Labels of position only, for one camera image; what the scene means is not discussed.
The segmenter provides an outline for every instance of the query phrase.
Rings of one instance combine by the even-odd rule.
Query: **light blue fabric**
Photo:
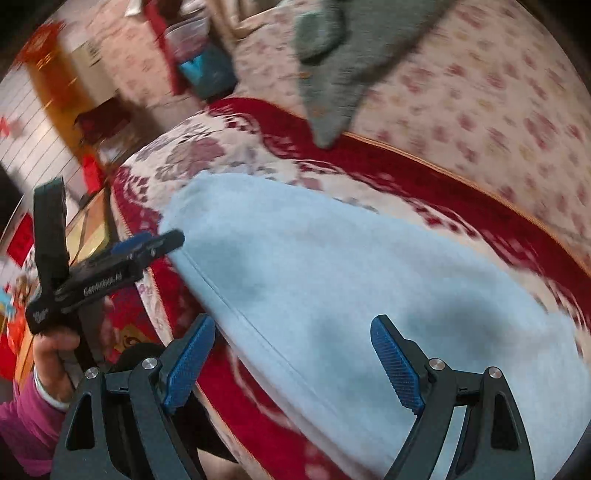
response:
[[[320,431],[376,475],[414,422],[371,345],[369,325],[381,313],[452,368],[503,370],[538,480],[553,477],[589,422],[591,381],[572,320],[547,315],[507,274],[451,240],[241,174],[196,176],[164,215],[161,232],[172,228],[186,237],[170,254],[176,269],[273,386],[271,397],[313,441],[322,444]],[[461,424],[454,415],[432,479],[445,478]]]

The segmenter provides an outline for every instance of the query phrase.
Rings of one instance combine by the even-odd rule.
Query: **clear plastic container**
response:
[[[199,14],[164,31],[164,38],[178,63],[185,63],[198,56],[207,44],[209,17]]]

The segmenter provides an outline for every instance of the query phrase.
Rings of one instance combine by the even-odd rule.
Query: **magenta sleeve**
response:
[[[65,413],[41,398],[33,376],[18,391],[14,384],[12,402],[0,405],[0,435],[30,476],[51,471],[51,460]]]

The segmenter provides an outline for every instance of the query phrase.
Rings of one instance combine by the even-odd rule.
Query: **white bracelet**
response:
[[[70,408],[69,402],[66,403],[66,402],[56,400],[49,393],[47,393],[47,390],[45,390],[45,387],[43,387],[41,380],[39,380],[39,374],[37,373],[37,367],[33,368],[33,378],[35,379],[35,386],[37,387],[37,391],[39,392],[39,395],[41,395],[41,398],[43,400],[45,400],[47,403],[49,403],[49,405],[51,405],[56,410],[68,411],[68,408]]]

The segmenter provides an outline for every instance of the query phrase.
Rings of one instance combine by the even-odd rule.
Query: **gray garment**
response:
[[[453,0],[322,0],[295,25],[299,88],[314,143],[330,147],[367,89],[390,70]]]

